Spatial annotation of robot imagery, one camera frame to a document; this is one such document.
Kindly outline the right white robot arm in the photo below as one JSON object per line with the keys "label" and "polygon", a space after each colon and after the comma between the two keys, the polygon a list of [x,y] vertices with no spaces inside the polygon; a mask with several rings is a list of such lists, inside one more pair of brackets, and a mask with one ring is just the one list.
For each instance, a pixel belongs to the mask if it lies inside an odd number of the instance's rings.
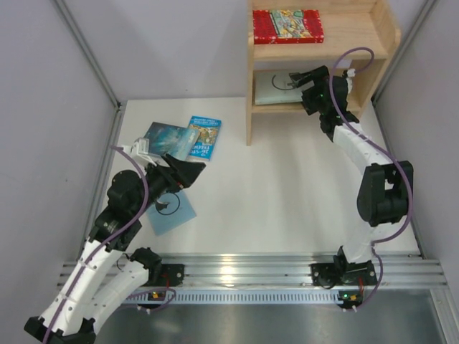
{"label": "right white robot arm", "polygon": [[336,285],[375,285],[372,256],[375,232],[382,224],[396,224],[407,218],[409,189],[414,168],[409,161],[396,162],[367,137],[359,119],[348,110],[353,69],[330,76],[328,68],[292,72],[290,84],[301,89],[301,103],[308,115],[319,114],[320,128],[359,169],[361,185],[356,207],[361,220],[356,231],[339,247],[332,262],[312,264],[313,284],[324,289]]}

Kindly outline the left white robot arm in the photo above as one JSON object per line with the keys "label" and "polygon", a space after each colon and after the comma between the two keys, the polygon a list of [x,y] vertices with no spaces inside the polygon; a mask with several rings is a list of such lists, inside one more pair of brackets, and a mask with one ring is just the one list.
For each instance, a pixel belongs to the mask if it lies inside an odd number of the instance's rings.
{"label": "left white robot arm", "polygon": [[94,222],[80,258],[50,306],[30,317],[24,331],[41,343],[94,343],[108,318],[139,287],[155,284],[162,258],[148,247],[137,248],[126,267],[104,283],[141,229],[140,217],[167,193],[189,188],[206,165],[180,161],[169,154],[165,165],[147,163],[120,171],[108,189],[108,205]]}

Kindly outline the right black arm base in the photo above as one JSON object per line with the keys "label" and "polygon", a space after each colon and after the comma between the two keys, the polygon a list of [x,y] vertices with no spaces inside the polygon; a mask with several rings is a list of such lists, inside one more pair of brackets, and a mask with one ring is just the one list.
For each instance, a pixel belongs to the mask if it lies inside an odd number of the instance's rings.
{"label": "right black arm base", "polygon": [[337,267],[334,263],[316,263],[311,265],[313,285],[324,289],[341,286],[374,286],[377,276],[371,261],[351,263],[345,267]]}

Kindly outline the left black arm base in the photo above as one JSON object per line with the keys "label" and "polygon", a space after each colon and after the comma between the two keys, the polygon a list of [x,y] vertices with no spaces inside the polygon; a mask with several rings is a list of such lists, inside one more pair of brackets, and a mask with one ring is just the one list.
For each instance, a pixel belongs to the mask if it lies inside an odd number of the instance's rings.
{"label": "left black arm base", "polygon": [[148,286],[177,287],[184,280],[184,264],[162,264],[149,275]]}

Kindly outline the pale green Great Gatsby book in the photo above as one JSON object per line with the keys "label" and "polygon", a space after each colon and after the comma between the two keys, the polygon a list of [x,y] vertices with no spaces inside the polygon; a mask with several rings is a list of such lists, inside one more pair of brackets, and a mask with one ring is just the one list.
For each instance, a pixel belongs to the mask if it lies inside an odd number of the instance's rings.
{"label": "pale green Great Gatsby book", "polygon": [[312,86],[312,82],[302,87],[291,84],[288,71],[264,71],[255,73],[255,105],[276,105],[300,102],[302,91]]}

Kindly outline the red illustrated book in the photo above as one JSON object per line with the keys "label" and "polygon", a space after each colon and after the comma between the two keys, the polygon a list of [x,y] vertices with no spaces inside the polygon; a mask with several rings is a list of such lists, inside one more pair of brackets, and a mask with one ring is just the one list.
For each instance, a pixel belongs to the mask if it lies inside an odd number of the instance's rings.
{"label": "red illustrated book", "polygon": [[321,44],[324,31],[315,9],[255,10],[252,12],[254,44]]}

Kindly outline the light blue Gatsby book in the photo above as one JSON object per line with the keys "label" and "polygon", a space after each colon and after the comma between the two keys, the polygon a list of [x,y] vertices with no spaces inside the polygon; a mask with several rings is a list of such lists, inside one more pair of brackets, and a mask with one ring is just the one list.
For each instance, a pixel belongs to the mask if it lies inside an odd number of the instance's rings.
{"label": "light blue Gatsby book", "polygon": [[196,217],[185,191],[164,193],[146,211],[156,236],[162,236]]}

